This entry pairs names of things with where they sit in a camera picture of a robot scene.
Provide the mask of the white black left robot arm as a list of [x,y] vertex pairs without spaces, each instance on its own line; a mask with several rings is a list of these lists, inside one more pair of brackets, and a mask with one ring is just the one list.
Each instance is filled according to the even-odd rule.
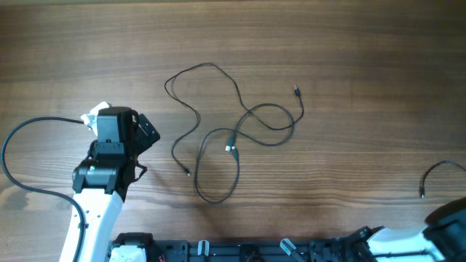
[[97,138],[72,174],[78,205],[72,210],[60,260],[104,261],[129,185],[141,178],[135,172],[138,157],[160,135],[144,114],[105,102],[81,119]]

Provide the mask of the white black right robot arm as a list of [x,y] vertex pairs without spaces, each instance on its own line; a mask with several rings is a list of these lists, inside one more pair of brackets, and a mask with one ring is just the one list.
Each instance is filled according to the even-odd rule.
[[354,261],[464,261],[465,199],[434,210],[421,227],[370,229],[347,251]]

